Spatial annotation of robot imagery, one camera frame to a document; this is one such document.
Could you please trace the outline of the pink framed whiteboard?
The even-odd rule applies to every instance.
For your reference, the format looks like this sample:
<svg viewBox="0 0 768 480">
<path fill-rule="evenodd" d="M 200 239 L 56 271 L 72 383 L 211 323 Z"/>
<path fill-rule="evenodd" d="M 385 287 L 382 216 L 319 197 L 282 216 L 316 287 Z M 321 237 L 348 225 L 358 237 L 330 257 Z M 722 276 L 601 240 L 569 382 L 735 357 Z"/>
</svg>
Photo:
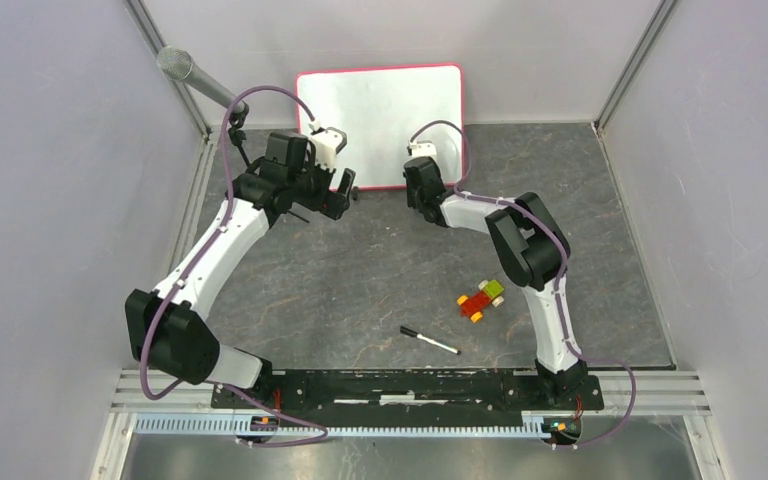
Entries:
<svg viewBox="0 0 768 480">
<path fill-rule="evenodd" d="M 320 125 L 347 136 L 336 157 L 356 173 L 360 190 L 403 189 L 411 143 L 432 143 L 443 180 L 454 183 L 465 167 L 463 73 L 454 63 L 309 71 L 296 78 L 296 95 Z"/>
</svg>

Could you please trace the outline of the white black marker pen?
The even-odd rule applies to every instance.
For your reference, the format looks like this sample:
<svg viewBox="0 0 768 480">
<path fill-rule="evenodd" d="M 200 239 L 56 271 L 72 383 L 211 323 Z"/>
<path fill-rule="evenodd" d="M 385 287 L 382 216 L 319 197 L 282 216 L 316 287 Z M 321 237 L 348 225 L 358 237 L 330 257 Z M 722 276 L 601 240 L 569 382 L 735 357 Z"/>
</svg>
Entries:
<svg viewBox="0 0 768 480">
<path fill-rule="evenodd" d="M 428 337 L 428 336 L 426 336 L 424 334 L 421 334 L 418 331 L 413 330 L 413 329 L 411 329 L 411 328 L 409 328 L 407 326 L 400 326 L 399 327 L 399 332 L 402 335 L 405 335 L 405 336 L 410 337 L 410 338 L 415 338 L 415 339 L 417 339 L 419 341 L 428 343 L 430 345 L 433 345 L 435 347 L 443 349 L 443 350 L 445 350 L 445 351 L 447 351 L 449 353 L 452 353 L 454 355 L 461 355 L 462 354 L 462 350 L 461 349 L 459 349 L 459 348 L 457 348 L 457 347 L 455 347 L 453 345 L 449 345 L 449 344 L 446 344 L 446 343 L 444 343 L 442 341 L 439 341 L 439 340 L 433 339 L 431 337 Z"/>
</svg>

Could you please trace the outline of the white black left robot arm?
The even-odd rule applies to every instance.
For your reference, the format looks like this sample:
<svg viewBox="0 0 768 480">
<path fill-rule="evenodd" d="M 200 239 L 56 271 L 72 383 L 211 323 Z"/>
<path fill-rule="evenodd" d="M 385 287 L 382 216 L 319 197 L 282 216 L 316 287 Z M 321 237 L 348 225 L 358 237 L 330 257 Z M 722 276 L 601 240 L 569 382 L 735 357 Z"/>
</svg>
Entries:
<svg viewBox="0 0 768 480">
<path fill-rule="evenodd" d="M 348 209 L 354 171 L 344 169 L 338 189 L 330 188 L 346 144 L 336 128 L 269 135 L 264 155 L 232 180 L 215 219 L 181 263 L 152 290 L 127 297 L 129 340 L 141 368 L 194 385 L 234 385 L 250 407 L 272 399 L 267 361 L 221 344 L 206 320 L 243 256 L 281 215 L 298 205 L 337 220 Z"/>
</svg>

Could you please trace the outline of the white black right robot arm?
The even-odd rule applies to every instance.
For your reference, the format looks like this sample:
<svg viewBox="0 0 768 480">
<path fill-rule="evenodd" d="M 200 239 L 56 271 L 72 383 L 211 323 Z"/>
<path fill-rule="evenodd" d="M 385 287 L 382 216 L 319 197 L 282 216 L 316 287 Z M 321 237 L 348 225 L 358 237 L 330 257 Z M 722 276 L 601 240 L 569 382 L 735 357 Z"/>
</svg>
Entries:
<svg viewBox="0 0 768 480">
<path fill-rule="evenodd" d="M 537 341 L 540 400 L 551 408 L 572 401 L 588 375 L 566 299 L 570 246 L 540 197 L 493 198 L 444 185 L 430 157 L 404 165 L 407 205 L 433 224 L 490 236 L 505 275 L 526 299 Z"/>
</svg>

